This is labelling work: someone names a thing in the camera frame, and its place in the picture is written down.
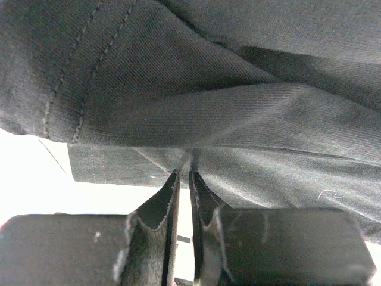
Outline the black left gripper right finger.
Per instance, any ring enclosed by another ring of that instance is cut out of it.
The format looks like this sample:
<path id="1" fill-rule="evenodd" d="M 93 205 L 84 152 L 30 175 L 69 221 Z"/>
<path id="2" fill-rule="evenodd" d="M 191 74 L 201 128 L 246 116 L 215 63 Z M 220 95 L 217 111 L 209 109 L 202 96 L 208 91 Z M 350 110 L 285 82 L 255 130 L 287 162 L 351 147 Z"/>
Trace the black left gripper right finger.
<path id="1" fill-rule="evenodd" d="M 237 209 L 189 174 L 195 285 L 366 285 L 376 265 L 339 209 Z"/>

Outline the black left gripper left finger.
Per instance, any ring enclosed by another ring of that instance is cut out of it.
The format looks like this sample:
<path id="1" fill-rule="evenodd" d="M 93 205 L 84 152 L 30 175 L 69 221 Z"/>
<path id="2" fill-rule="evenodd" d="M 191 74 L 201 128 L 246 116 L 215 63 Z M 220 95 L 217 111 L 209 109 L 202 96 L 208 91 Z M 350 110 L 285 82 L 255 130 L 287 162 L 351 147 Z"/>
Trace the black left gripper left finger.
<path id="1" fill-rule="evenodd" d="M 172 285 L 180 174 L 129 214 L 26 214 L 1 228 L 2 285 Z"/>

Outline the black t shirt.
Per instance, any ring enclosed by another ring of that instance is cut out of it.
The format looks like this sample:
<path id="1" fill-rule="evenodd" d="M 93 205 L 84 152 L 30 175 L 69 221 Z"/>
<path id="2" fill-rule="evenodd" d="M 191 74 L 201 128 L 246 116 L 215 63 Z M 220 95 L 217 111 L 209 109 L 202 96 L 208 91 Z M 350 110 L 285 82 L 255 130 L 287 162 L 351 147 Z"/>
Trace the black t shirt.
<path id="1" fill-rule="evenodd" d="M 1 128 L 68 144 L 78 182 L 194 168 L 379 244 L 380 2 L 2 1 Z"/>

